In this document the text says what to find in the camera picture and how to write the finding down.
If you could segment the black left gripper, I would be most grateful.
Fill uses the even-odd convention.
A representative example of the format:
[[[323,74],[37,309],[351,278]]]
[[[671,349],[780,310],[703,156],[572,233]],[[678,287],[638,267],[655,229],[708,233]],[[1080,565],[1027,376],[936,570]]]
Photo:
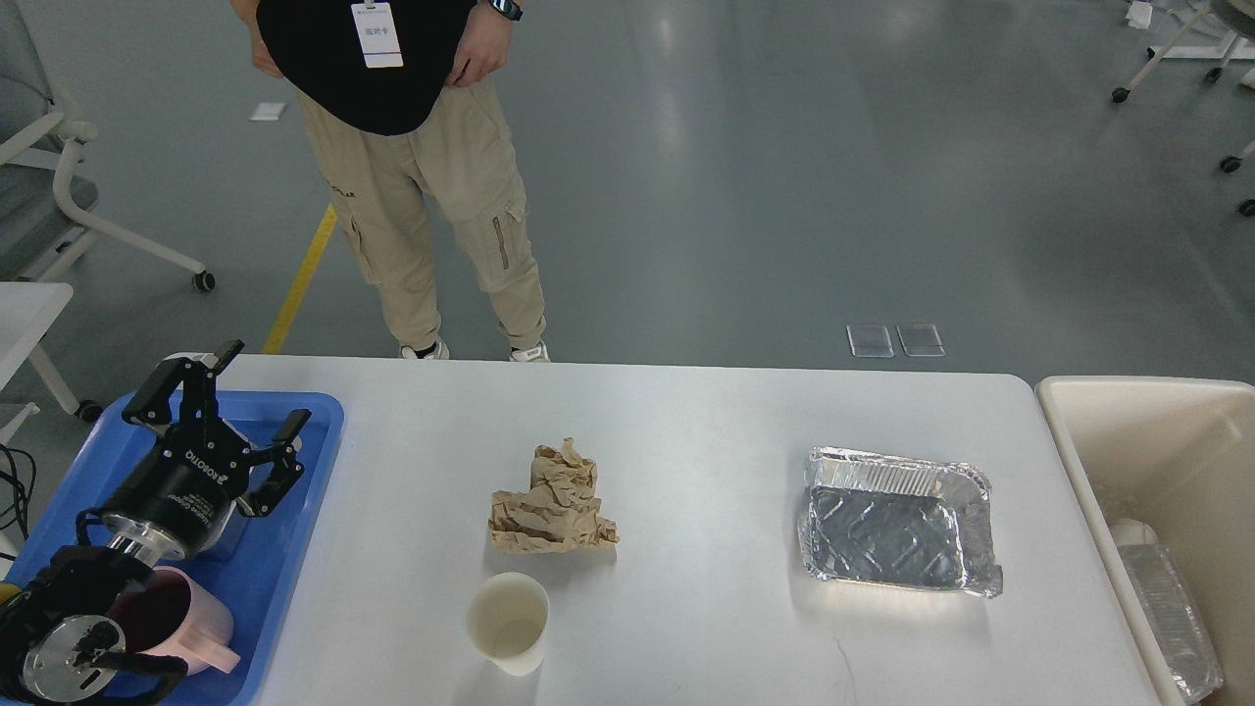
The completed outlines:
[[[159,441],[98,509],[109,549],[139,562],[193,559],[223,535],[233,505],[247,518],[269,517],[301,479],[309,408],[291,411],[264,448],[220,418],[217,377],[242,349],[233,339],[210,357],[164,359],[125,403],[123,421]],[[269,477],[250,490],[252,470],[266,465]]]

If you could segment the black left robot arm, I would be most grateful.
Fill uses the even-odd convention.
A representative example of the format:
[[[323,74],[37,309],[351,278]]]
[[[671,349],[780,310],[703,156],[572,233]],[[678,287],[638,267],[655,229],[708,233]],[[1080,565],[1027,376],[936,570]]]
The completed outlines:
[[[125,403],[153,445],[75,540],[3,599],[3,696],[36,705],[156,705],[190,675],[228,672],[233,619],[174,569],[215,548],[233,517],[264,518],[302,478],[296,408],[269,445],[220,413],[217,379],[243,344],[169,357]]]

